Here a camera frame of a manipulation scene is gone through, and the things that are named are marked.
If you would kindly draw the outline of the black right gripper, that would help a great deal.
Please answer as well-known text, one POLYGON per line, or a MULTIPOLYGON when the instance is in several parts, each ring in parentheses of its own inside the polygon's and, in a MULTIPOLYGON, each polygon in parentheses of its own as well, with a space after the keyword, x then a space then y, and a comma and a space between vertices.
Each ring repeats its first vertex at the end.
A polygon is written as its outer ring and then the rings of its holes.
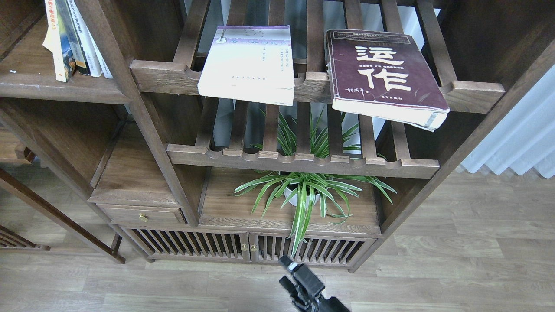
POLYGON ((289 293, 293 306, 300 312, 350 312, 337 297, 326 299, 321 294, 323 282, 305 264, 292 261, 287 255, 279 258, 280 264, 297 282, 287 276, 279 279, 281 286, 289 293))

